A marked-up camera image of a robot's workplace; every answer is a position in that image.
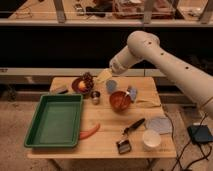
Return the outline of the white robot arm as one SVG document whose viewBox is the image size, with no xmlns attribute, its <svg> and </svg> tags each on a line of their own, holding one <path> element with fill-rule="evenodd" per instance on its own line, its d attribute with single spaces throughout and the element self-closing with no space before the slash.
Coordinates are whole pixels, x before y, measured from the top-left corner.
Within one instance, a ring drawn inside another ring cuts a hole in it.
<svg viewBox="0 0 213 171">
<path fill-rule="evenodd" d="M 213 119 L 213 76 L 166 52 L 160 47 L 159 38 L 151 33 L 132 32 L 126 46 L 110 60 L 109 67 L 98 74 L 96 81 L 122 74 L 143 60 L 157 67 Z"/>
</svg>

